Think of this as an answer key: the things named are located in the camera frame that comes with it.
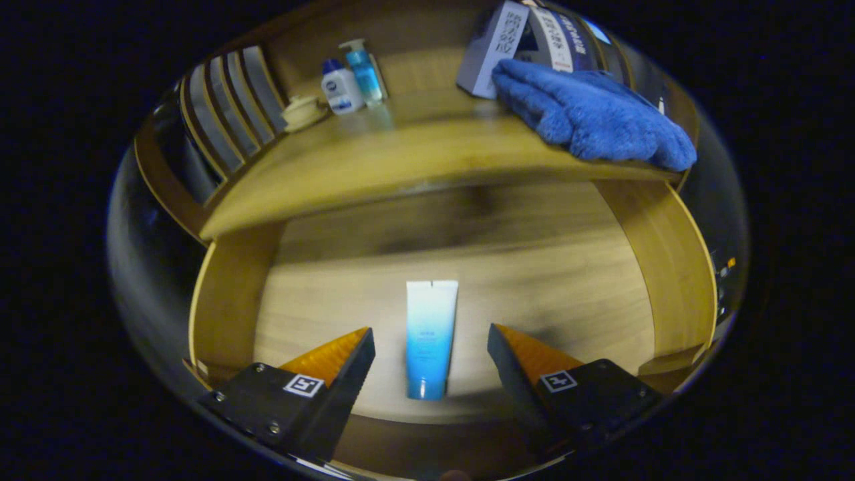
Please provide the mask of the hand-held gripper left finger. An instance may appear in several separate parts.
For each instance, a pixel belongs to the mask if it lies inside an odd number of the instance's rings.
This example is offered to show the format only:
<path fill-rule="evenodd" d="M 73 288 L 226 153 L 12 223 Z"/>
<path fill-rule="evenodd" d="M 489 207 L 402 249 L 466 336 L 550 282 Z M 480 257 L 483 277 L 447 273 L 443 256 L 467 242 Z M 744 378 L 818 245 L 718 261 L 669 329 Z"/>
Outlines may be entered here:
<path fill-rule="evenodd" d="M 197 402 L 268 450 L 330 462 L 373 359 L 373 331 L 363 327 L 279 367 L 252 363 Z"/>

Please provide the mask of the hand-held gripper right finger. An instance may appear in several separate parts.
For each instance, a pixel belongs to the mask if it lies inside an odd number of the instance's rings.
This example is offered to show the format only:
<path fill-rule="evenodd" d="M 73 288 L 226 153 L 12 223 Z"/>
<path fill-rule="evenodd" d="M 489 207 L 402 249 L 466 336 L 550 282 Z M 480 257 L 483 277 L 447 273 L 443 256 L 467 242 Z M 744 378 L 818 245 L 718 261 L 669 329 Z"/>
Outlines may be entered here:
<path fill-rule="evenodd" d="M 505 325 L 490 326 L 488 353 L 540 462 L 604 450 L 663 401 L 610 359 L 583 362 Z"/>

